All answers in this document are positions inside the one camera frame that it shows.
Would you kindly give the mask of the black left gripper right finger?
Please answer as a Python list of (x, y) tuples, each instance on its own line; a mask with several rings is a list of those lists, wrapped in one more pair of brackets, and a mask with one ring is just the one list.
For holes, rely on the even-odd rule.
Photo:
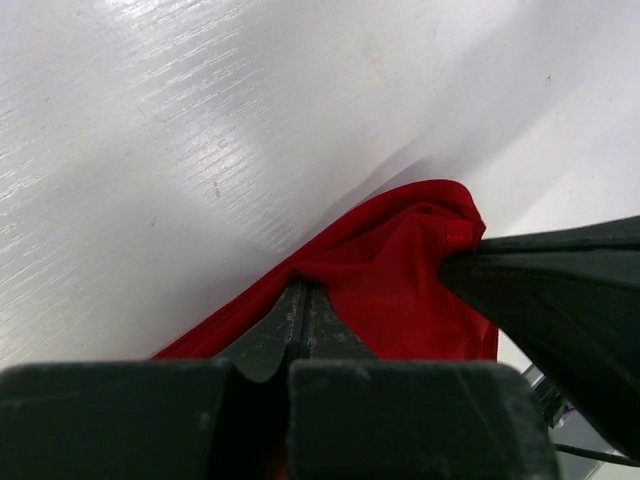
[(486, 361), (384, 361), (311, 286), (289, 369), (293, 479), (554, 479), (529, 383)]

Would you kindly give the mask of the red cloth napkin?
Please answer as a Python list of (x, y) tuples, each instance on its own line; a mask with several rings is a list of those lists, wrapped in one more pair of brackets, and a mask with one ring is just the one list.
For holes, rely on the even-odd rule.
[(293, 280), (325, 287), (337, 316), (377, 356), (489, 360), (499, 330), (439, 280), (445, 259), (477, 251), (485, 225), (451, 180), (379, 194), (341, 216), (156, 358), (211, 358), (256, 325)]

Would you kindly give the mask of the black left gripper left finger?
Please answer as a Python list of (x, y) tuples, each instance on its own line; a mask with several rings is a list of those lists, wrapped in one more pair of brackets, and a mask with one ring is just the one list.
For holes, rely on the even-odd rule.
[(212, 359), (1, 373), (5, 479), (284, 479), (288, 365), (306, 287)]

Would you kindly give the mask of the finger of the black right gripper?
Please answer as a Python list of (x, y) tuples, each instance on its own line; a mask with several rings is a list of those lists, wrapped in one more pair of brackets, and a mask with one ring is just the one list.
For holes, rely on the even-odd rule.
[(638, 250), (640, 217), (578, 228), (482, 240), (479, 254)]
[(639, 455), (639, 254), (458, 256), (442, 283), (502, 330), (614, 448)]

